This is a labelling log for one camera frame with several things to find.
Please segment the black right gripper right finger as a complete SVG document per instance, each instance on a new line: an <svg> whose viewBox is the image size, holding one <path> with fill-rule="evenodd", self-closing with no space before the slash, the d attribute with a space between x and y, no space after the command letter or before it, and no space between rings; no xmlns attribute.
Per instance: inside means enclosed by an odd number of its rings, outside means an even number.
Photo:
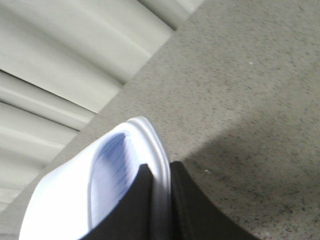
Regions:
<svg viewBox="0 0 320 240"><path fill-rule="evenodd" d="M180 161L170 163L174 240L257 240L224 215Z"/></svg>

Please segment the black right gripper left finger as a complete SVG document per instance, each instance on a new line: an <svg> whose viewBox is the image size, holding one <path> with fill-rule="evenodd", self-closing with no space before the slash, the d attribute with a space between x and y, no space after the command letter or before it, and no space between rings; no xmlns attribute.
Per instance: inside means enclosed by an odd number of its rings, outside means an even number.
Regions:
<svg viewBox="0 0 320 240"><path fill-rule="evenodd" d="M152 189L153 175L148 166L142 164L124 197L83 239L148 240Z"/></svg>

